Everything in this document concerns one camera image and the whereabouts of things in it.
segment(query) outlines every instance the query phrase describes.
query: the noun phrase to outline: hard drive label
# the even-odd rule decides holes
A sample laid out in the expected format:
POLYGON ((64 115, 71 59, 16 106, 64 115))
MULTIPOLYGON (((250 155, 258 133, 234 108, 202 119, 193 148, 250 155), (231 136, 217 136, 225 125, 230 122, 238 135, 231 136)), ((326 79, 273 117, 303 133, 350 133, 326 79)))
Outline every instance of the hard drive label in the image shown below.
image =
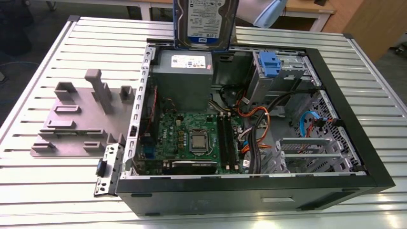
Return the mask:
POLYGON ((171 57, 173 68, 206 68, 205 56, 174 55, 171 57))
POLYGON ((221 34, 219 8, 226 0, 190 0, 189 37, 199 43, 217 42, 221 34))

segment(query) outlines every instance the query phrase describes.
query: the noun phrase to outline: motherboard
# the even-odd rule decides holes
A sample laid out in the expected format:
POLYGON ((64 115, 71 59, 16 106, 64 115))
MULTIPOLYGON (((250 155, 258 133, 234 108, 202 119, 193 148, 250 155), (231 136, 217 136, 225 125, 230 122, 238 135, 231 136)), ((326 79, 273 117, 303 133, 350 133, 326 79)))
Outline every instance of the motherboard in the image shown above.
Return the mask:
POLYGON ((241 117, 227 114, 163 113, 158 144, 155 147, 143 146, 143 171, 147 175, 161 175, 166 174, 166 167, 179 166, 181 170, 182 167, 213 169, 215 174, 242 173, 235 140, 241 132, 241 117))

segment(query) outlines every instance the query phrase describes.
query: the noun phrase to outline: hard drive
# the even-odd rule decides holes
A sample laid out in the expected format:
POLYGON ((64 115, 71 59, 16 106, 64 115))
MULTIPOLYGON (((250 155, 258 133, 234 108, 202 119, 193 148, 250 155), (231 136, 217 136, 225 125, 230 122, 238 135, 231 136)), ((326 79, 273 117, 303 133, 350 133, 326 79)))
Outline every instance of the hard drive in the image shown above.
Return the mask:
POLYGON ((175 46, 225 51, 230 47, 238 0, 175 0, 175 46))

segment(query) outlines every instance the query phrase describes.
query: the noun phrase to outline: slatted table surface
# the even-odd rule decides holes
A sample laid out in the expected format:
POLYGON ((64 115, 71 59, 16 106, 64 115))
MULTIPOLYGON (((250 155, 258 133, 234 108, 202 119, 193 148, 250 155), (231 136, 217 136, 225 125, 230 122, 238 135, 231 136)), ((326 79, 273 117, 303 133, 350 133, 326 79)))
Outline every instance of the slatted table surface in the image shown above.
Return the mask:
POLYGON ((59 228, 407 228, 406 107, 354 40, 342 34, 238 28, 241 44, 319 49, 397 187, 323 211, 139 218, 119 198, 94 198, 97 158, 34 159, 30 148, 60 81, 90 87, 86 69, 110 88, 138 88, 147 38, 173 39, 173 24, 82 18, 67 22, 0 129, 0 225, 59 228))

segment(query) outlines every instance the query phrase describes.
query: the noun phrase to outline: motherboard chip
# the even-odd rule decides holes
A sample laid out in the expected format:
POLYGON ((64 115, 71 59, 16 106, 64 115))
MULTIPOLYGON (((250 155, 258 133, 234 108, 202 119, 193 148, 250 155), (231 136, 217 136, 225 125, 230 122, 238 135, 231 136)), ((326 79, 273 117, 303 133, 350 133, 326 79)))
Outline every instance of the motherboard chip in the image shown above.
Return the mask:
POLYGON ((206 136, 195 135, 193 136, 193 149, 205 149, 206 148, 206 136))
POLYGON ((209 131, 193 129, 190 132, 190 152, 202 156, 209 152, 209 131))

